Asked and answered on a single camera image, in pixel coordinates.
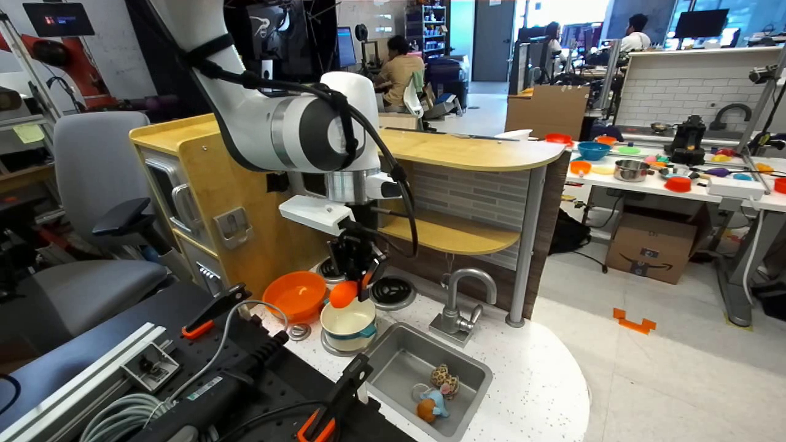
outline white plate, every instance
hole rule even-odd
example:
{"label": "white plate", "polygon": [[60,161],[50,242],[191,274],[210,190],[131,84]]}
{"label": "white plate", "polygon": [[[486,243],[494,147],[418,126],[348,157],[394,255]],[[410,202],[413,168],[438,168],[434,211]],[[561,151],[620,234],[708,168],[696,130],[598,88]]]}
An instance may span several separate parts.
{"label": "white plate", "polygon": [[323,329],[323,347],[332,355],[362,355],[370,341],[377,339],[373,337],[359,337],[359,339],[332,339],[324,329]]}
{"label": "white plate", "polygon": [[370,299],[365,303],[351,303],[343,310],[337,310],[335,305],[324,305],[319,314],[319,324],[324,332],[335,337],[351,337],[365,329],[377,316],[377,307]]}

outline cardboard box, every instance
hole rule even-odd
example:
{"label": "cardboard box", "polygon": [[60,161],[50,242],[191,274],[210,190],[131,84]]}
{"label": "cardboard box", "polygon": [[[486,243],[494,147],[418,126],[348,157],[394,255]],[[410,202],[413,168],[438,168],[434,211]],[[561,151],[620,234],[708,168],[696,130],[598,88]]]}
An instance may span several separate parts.
{"label": "cardboard box", "polygon": [[588,88],[533,87],[533,95],[509,95],[505,130],[531,129],[536,138],[547,132],[582,132]]}
{"label": "cardboard box", "polygon": [[693,224],[623,213],[609,243],[606,265],[676,286],[687,269],[696,229]]}

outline orange bowl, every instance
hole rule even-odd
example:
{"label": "orange bowl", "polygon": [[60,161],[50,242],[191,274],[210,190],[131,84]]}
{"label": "orange bowl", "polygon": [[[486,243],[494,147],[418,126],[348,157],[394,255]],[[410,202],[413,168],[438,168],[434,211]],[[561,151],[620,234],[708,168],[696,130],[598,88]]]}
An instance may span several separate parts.
{"label": "orange bowl", "polygon": [[600,145],[604,145],[604,147],[620,145],[620,141],[616,141],[616,138],[609,138],[609,135],[600,135],[600,138],[595,138],[595,143],[600,143]]}
{"label": "orange bowl", "polygon": [[545,143],[555,143],[555,145],[566,145],[566,147],[572,147],[575,141],[568,135],[568,132],[545,132],[542,138]]}
{"label": "orange bowl", "polygon": [[324,296],[326,280],[300,271],[273,280],[262,292],[262,303],[284,314],[289,324],[310,324],[316,320]]}
{"label": "orange bowl", "polygon": [[584,177],[584,174],[590,174],[590,170],[593,170],[593,165],[584,163],[584,161],[572,161],[572,163],[571,163],[571,174]]}
{"label": "orange bowl", "polygon": [[686,191],[690,191],[690,188],[693,188],[690,177],[669,177],[666,179],[666,190],[671,190],[671,191],[686,194]]}

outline cable bundle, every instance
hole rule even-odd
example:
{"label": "cable bundle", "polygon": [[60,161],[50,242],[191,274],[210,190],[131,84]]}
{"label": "cable bundle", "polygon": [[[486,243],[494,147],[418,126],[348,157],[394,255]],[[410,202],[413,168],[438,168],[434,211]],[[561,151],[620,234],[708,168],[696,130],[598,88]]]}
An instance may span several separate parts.
{"label": "cable bundle", "polygon": [[78,442],[112,442],[127,433],[144,427],[151,421],[164,416],[162,401],[147,393],[131,393],[104,409],[82,433]]}

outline plastic container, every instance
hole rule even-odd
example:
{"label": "plastic container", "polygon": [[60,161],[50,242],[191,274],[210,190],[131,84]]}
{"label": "plastic container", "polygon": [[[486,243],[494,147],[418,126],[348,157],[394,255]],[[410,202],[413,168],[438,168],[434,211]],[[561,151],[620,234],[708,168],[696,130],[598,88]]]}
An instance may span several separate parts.
{"label": "plastic container", "polygon": [[545,143],[562,145],[562,147],[572,147],[572,145],[575,145],[575,141],[572,141],[568,132],[545,132],[542,141],[545,141]]}
{"label": "plastic container", "polygon": [[690,191],[690,188],[693,188],[690,177],[669,177],[666,179],[666,190],[679,191],[679,194]]}
{"label": "plastic container", "polygon": [[588,161],[572,161],[571,163],[571,174],[584,177],[593,173],[593,165]]}
{"label": "plastic container", "polygon": [[582,141],[580,156],[582,156],[582,161],[600,163],[609,156],[609,147],[593,143],[593,141]]}
{"label": "plastic container", "polygon": [[786,177],[776,177],[773,190],[776,190],[779,194],[786,194]]}
{"label": "plastic container", "polygon": [[326,280],[316,274],[288,274],[273,280],[262,303],[288,316],[288,324],[310,324],[316,320],[326,296]]}

